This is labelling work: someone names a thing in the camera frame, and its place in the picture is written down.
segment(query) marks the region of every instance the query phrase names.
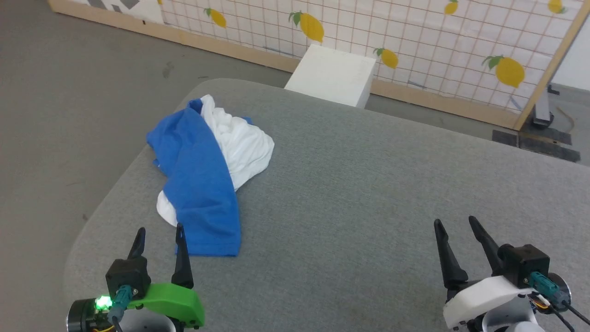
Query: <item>yellow wire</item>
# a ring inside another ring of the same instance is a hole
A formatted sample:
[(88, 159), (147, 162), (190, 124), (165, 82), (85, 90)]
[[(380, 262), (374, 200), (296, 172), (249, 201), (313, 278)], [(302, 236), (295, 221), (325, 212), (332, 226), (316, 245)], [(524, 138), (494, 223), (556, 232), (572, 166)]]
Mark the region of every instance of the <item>yellow wire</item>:
[(549, 308), (548, 306), (546, 306), (546, 305), (543, 305), (543, 304), (541, 304), (541, 303), (538, 303), (537, 301), (533, 301), (533, 302), (535, 303), (535, 305), (536, 305), (537, 307), (539, 307), (539, 308), (541, 308), (541, 309), (548, 309), (548, 308)]
[(113, 327), (114, 327), (114, 325), (111, 325), (111, 327), (106, 328), (106, 329), (104, 329), (102, 331), (98, 331), (97, 329), (93, 329), (92, 332), (109, 332), (110, 330), (113, 329)]

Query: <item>green led light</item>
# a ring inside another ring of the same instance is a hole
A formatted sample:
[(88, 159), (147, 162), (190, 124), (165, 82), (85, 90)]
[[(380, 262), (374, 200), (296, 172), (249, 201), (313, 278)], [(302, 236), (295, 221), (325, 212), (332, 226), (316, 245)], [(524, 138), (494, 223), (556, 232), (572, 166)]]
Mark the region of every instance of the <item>green led light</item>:
[(113, 306), (113, 301), (111, 301), (110, 297), (103, 295), (96, 299), (95, 307), (98, 310), (106, 310), (109, 307)]

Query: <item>wooden frame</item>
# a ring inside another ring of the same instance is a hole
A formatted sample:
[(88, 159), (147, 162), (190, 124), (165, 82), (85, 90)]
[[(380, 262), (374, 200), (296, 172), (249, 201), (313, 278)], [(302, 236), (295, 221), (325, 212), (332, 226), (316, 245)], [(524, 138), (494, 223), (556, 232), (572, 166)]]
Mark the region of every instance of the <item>wooden frame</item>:
[[(99, 9), (69, 0), (48, 0), (48, 2), (54, 12), (173, 41), (179, 44), (200, 48), (201, 50), (284, 70), (290, 73), (295, 71), (295, 68), (297, 68), (297, 64), (299, 63), (299, 60), (293, 58), (283, 57), (278, 54), (196, 35), (167, 25), (142, 21), (141, 19), (126, 14)], [(520, 115), (494, 106), (481, 105), (459, 98), (443, 97), (423, 90), (413, 89), (411, 87), (405, 87), (376, 79), (373, 80), (371, 93), (491, 123), (493, 125), (519, 130), (531, 113), (535, 101), (539, 98), (543, 89), (557, 70), (561, 59), (565, 56), (565, 53), (569, 49), (577, 32), (584, 23), (588, 12), (590, 12), (590, 0), (585, 0), (582, 8), (578, 12), (570, 29), (555, 53), (555, 56), (551, 59), (549, 67), (541, 78), (539, 85), (533, 92), (529, 102)]]

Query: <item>teal cable connector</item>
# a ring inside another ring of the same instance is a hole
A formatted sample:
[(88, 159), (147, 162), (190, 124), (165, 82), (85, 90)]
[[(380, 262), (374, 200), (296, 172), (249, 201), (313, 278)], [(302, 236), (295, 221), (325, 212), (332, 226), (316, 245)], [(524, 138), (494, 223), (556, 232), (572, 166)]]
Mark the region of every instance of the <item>teal cable connector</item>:
[(529, 275), (529, 285), (558, 308), (564, 307), (563, 301), (568, 301), (568, 295), (559, 290), (559, 286), (539, 272), (533, 272)]
[(123, 285), (117, 291), (117, 294), (113, 300), (113, 306), (109, 310), (107, 314), (107, 319), (111, 324), (114, 324), (113, 317), (117, 319), (117, 321), (121, 321), (123, 319), (123, 314), (125, 314), (125, 309), (131, 302), (131, 298), (133, 297), (133, 290), (129, 285)]

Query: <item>cloth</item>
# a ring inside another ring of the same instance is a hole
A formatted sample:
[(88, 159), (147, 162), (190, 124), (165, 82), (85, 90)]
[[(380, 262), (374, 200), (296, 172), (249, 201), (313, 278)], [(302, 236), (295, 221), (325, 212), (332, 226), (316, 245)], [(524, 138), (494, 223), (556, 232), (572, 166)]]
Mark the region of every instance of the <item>cloth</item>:
[(215, 136), (200, 116), (202, 102), (162, 119), (146, 136), (155, 165), (168, 177), (162, 190), (185, 227), (191, 255), (236, 256), (240, 217), (230, 172)]
[[(274, 141), (248, 117), (240, 118), (216, 108), (210, 95), (200, 99), (201, 116), (213, 132), (230, 171), (234, 190), (268, 167), (273, 154)], [(176, 211), (166, 193), (158, 194), (156, 210), (172, 226), (178, 224)]]

